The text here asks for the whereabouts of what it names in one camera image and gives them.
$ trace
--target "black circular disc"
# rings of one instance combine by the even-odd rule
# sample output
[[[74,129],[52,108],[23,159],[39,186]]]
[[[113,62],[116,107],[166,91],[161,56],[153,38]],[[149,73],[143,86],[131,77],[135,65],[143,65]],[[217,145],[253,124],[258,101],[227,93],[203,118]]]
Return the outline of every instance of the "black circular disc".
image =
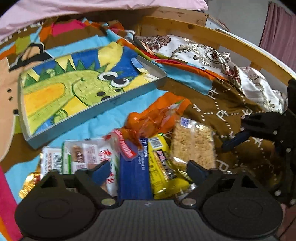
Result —
[[[226,191],[210,197],[203,214],[218,232],[240,239],[262,238],[281,225],[283,212],[275,199],[248,188],[244,193]]]
[[[79,193],[48,188],[34,199],[24,199],[15,212],[21,232],[37,239],[64,239],[85,230],[92,222],[95,207]]]

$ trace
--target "pillow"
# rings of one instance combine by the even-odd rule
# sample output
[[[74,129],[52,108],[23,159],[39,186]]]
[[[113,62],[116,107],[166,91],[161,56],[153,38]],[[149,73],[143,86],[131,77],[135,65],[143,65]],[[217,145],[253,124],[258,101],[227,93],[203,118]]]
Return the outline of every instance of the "pillow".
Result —
[[[38,20],[54,16],[150,7],[209,9],[204,0],[19,0],[0,18],[0,40]]]

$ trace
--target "wooden bed frame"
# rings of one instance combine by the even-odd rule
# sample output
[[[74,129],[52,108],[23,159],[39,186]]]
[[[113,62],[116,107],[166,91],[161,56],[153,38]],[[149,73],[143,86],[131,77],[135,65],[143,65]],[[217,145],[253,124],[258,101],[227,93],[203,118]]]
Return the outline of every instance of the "wooden bed frame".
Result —
[[[238,36],[231,33],[206,28],[206,21],[209,17],[206,13],[159,7],[139,10],[110,10],[99,12],[99,14],[93,12],[83,14],[83,16],[98,22],[118,19],[125,29],[133,29],[137,35],[141,36],[172,34],[217,50],[223,46],[249,59],[251,67],[259,71],[266,70],[285,85],[288,85],[290,79],[296,79],[296,73],[293,70],[258,46],[239,39]]]

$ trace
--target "metal screw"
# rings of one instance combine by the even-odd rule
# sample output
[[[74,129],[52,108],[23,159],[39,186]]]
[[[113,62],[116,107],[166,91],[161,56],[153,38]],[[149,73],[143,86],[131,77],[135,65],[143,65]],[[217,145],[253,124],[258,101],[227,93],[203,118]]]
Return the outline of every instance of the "metal screw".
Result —
[[[275,195],[276,197],[278,197],[279,195],[281,195],[281,190],[277,190],[277,191],[275,191],[275,192],[274,192],[274,195]]]
[[[113,198],[105,198],[101,201],[101,203],[104,205],[104,206],[112,206],[116,203],[116,201],[113,199]]]
[[[184,205],[186,205],[186,206],[193,206],[193,205],[196,204],[196,200],[193,199],[193,198],[184,198],[184,199],[182,200],[182,203],[183,203]]]
[[[295,205],[295,204],[296,204],[296,199],[292,199],[292,200],[290,201],[290,205],[293,206],[293,205]]]

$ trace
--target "curtain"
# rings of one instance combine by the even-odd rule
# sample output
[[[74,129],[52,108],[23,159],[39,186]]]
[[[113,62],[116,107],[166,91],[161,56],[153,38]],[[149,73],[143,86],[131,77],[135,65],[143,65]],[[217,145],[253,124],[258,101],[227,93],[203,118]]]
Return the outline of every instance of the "curtain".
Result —
[[[296,16],[269,2],[259,47],[296,70]]]

